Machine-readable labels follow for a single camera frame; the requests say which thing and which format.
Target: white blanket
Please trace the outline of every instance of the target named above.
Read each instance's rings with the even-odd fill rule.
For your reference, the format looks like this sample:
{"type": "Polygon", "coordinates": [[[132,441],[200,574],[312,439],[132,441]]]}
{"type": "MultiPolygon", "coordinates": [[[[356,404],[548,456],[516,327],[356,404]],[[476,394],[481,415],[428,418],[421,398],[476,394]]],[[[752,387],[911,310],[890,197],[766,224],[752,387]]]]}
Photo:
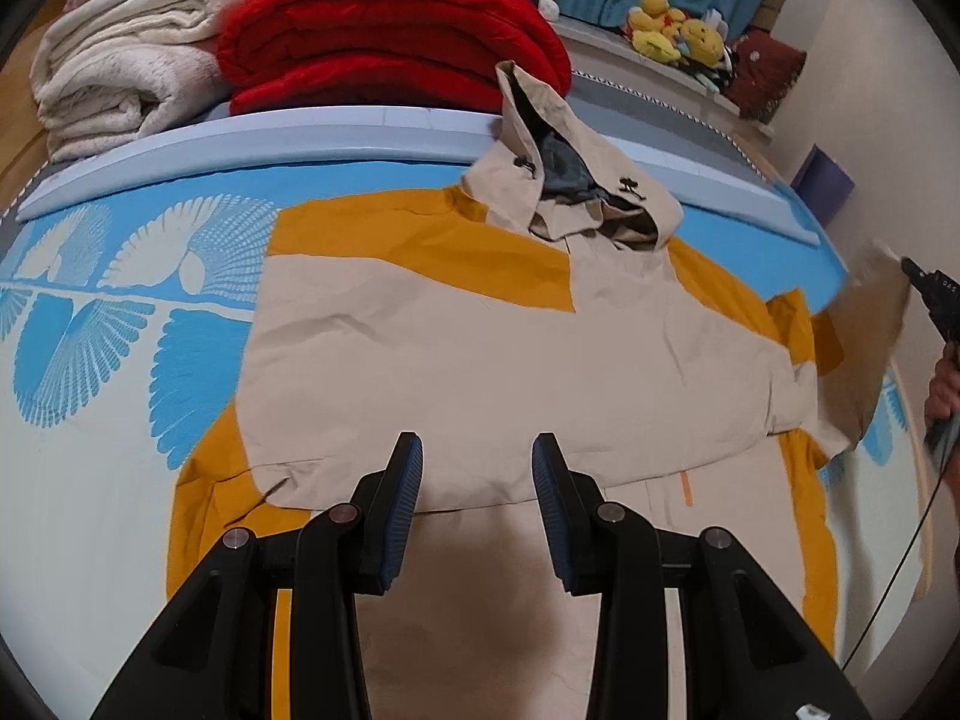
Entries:
{"type": "Polygon", "coordinates": [[[34,96],[71,58],[118,37],[143,43],[195,43],[220,31],[220,17],[243,0],[91,0],[43,36],[30,72],[34,96]]]}
{"type": "Polygon", "coordinates": [[[183,124],[228,94],[206,47],[116,38],[69,59],[37,95],[37,114],[61,162],[183,124]]]}

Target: jacket collar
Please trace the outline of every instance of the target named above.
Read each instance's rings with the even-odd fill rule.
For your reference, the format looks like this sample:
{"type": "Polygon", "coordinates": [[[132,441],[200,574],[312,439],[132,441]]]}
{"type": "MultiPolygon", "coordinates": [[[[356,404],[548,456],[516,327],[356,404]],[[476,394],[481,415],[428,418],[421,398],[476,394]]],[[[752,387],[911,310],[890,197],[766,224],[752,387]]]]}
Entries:
{"type": "Polygon", "coordinates": [[[624,247],[645,250],[658,250],[669,240],[683,218],[669,191],[577,119],[548,84],[514,62],[499,63],[496,76],[503,93],[500,137],[462,179],[464,189],[490,209],[490,223],[551,241],[599,230],[624,247]],[[579,154],[593,181],[616,196],[616,204],[603,199],[569,203],[544,196],[544,158],[524,115],[539,117],[560,134],[579,154]]]}

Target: wall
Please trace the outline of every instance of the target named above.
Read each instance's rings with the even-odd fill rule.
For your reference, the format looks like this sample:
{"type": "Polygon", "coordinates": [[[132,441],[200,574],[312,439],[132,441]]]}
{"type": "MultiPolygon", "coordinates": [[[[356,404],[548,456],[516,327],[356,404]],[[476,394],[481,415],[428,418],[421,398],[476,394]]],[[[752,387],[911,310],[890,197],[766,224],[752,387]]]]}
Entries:
{"type": "MultiPolygon", "coordinates": [[[[800,47],[809,31],[800,23],[805,1],[795,1],[791,20],[775,31],[800,47]]],[[[819,29],[808,64],[774,118],[768,156],[792,176],[817,143],[856,182],[827,228],[844,257],[878,237],[924,268],[960,279],[960,76],[910,0],[829,0],[819,13],[811,15],[819,29]]],[[[896,363],[918,424],[941,346],[923,304],[912,300],[896,363]]],[[[858,685],[875,720],[899,716],[960,624],[957,528],[941,498],[933,514],[933,589],[858,685]]]]}

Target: wire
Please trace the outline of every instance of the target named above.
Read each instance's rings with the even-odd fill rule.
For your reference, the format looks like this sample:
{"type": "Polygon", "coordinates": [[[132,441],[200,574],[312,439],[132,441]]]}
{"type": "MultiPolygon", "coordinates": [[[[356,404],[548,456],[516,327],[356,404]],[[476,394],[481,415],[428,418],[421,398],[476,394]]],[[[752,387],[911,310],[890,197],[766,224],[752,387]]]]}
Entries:
{"type": "Polygon", "coordinates": [[[893,576],[890,577],[890,581],[888,581],[886,589],[883,591],[883,595],[880,596],[880,601],[877,602],[877,606],[874,608],[874,613],[870,615],[870,619],[867,621],[867,627],[863,629],[862,634],[860,634],[860,637],[858,640],[856,640],[856,644],[853,645],[853,650],[851,650],[851,653],[847,656],[846,661],[844,661],[844,671],[847,670],[847,666],[850,665],[851,661],[853,660],[853,656],[855,656],[857,650],[860,649],[860,645],[863,644],[864,640],[866,640],[872,624],[874,624],[875,619],[877,619],[877,615],[880,614],[880,609],[882,608],[883,602],[887,600],[887,596],[890,595],[890,590],[893,589],[896,577],[899,576],[901,568],[904,567],[906,559],[910,556],[910,550],[913,549],[913,545],[916,543],[918,536],[920,536],[920,531],[923,531],[923,524],[926,522],[928,514],[930,514],[930,509],[933,508],[933,502],[936,500],[937,493],[940,491],[940,485],[942,485],[944,482],[944,476],[947,476],[947,470],[949,469],[950,460],[953,457],[953,450],[955,448],[958,436],[960,436],[960,413],[957,413],[950,418],[947,429],[942,432],[940,435],[940,440],[937,442],[937,446],[933,450],[933,461],[936,461],[938,457],[941,458],[940,475],[937,478],[937,484],[933,487],[933,493],[930,493],[930,500],[928,501],[928,504],[926,504],[923,514],[920,516],[920,523],[917,525],[917,530],[913,532],[913,536],[910,538],[910,543],[907,544],[904,556],[901,557],[901,560],[896,565],[893,576]]]}

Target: purple object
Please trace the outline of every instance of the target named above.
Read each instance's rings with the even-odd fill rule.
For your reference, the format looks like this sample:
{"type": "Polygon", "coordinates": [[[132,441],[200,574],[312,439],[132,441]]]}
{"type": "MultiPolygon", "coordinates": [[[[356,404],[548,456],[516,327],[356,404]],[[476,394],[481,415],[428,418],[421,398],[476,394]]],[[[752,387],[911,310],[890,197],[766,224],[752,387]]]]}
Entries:
{"type": "Polygon", "coordinates": [[[851,177],[817,146],[810,149],[790,186],[824,227],[853,191],[851,177]]]}

